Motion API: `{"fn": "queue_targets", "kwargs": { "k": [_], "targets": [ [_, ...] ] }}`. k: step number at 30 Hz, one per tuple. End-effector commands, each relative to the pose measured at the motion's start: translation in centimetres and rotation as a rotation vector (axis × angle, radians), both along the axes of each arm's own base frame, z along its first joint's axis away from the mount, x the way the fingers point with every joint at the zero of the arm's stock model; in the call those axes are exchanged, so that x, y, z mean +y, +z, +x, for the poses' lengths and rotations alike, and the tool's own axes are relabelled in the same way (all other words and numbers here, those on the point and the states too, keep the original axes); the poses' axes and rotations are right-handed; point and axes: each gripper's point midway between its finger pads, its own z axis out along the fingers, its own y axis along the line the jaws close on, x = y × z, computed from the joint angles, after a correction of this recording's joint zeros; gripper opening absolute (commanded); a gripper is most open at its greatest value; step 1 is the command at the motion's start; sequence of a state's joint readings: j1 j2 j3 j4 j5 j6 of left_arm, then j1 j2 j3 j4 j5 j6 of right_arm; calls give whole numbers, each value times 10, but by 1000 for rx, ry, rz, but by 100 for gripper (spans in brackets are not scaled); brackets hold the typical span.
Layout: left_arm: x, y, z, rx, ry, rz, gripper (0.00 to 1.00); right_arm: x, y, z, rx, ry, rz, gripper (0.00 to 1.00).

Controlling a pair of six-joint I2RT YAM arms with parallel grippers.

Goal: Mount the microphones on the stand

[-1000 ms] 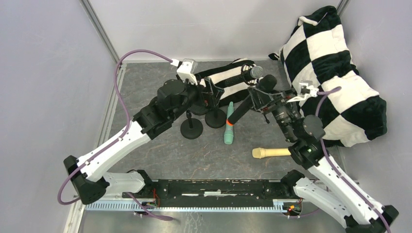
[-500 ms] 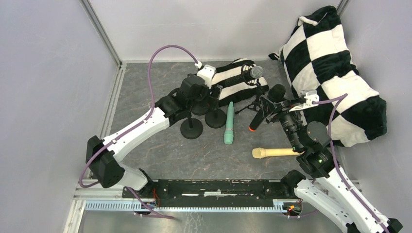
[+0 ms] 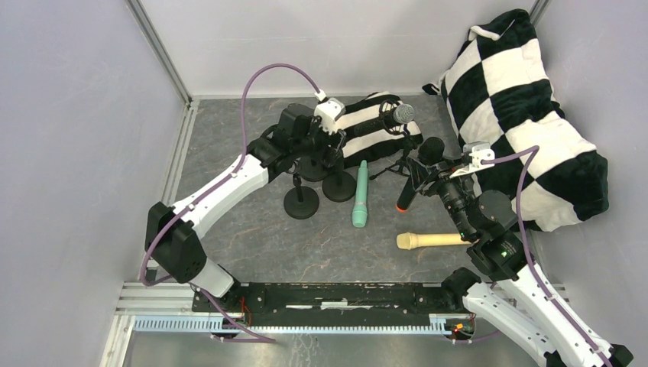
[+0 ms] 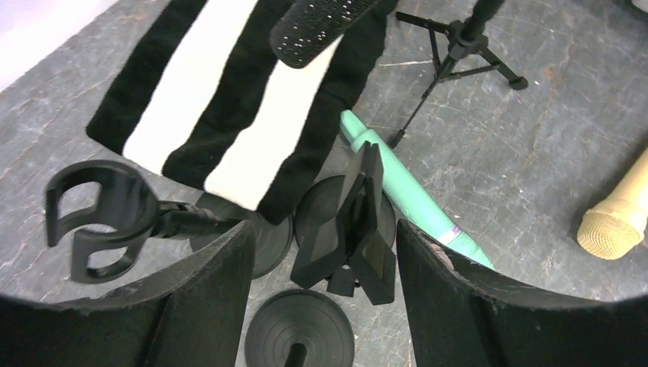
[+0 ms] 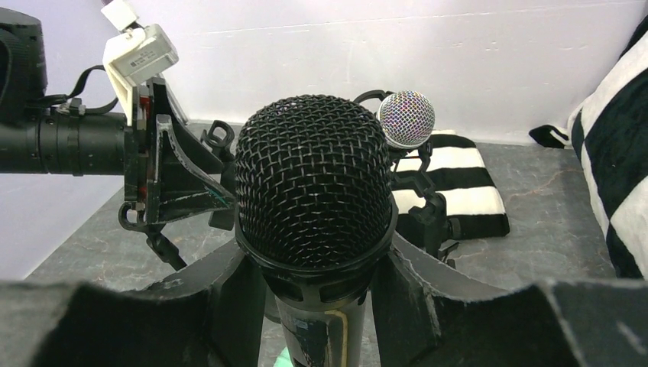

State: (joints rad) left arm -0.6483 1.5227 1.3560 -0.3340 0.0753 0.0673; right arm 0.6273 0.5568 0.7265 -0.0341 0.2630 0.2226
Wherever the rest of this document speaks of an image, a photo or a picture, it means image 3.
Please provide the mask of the black microphone orange end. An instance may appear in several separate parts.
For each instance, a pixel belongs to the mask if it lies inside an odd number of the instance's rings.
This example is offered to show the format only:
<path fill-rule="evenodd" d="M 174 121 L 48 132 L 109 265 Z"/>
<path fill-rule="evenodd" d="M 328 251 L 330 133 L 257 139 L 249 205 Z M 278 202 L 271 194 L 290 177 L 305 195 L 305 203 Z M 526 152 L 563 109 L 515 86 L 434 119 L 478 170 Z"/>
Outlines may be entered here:
<path fill-rule="evenodd" d="M 396 208 L 400 212 L 409 209 L 421 186 L 429 181 L 432 167 L 443 160 L 444 150 L 445 143 L 441 138 L 430 137 L 420 145 L 416 158 L 407 158 L 410 175 L 397 199 Z"/>

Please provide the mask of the black glitter microphone silver head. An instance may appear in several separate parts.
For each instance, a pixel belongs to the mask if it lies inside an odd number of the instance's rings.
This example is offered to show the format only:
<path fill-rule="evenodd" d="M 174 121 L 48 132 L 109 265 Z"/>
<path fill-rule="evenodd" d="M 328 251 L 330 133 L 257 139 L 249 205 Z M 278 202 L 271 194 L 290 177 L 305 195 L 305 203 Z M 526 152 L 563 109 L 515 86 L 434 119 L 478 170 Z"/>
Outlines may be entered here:
<path fill-rule="evenodd" d="M 362 122 L 352 128 L 352 137 L 359 138 L 379 130 L 391 133 L 395 128 L 413 121 L 415 109 L 410 104 L 400 104 L 393 109 L 379 112 L 378 117 Z"/>

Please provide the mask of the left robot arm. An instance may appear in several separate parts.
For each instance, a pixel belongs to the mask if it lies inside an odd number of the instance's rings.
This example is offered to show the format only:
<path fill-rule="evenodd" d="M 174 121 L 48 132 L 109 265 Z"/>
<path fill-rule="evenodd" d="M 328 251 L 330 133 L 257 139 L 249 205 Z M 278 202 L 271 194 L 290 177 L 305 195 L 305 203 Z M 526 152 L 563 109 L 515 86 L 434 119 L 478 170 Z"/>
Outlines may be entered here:
<path fill-rule="evenodd" d="M 148 212 L 145 258 L 155 260 L 180 284 L 193 284 L 214 297 L 225 296 L 235 278 L 209 259 L 202 237 L 247 195 L 308 157 L 325 166 L 342 156 L 346 133 L 338 121 L 345 106 L 331 98 L 311 109 L 293 103 L 279 122 L 252 140 L 232 166 L 170 206 L 158 202 Z"/>

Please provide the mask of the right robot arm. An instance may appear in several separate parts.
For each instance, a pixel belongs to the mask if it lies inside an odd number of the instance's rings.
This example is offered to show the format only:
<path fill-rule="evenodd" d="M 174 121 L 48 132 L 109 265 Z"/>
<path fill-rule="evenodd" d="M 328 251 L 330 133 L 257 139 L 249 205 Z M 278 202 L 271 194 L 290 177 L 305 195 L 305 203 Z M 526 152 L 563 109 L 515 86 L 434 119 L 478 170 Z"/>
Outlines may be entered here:
<path fill-rule="evenodd" d="M 460 268 L 442 288 L 451 302 L 486 319 L 539 366 L 628 366 L 632 352 L 599 336 L 556 292 L 533 259 L 526 238 L 511 231 L 517 222 L 506 194 L 475 195 L 460 161 L 407 161 L 410 176 L 397 201 L 406 209 L 417 194 L 438 196 L 467 249 L 475 274 Z M 518 310 L 480 279 L 488 277 L 523 306 Z"/>

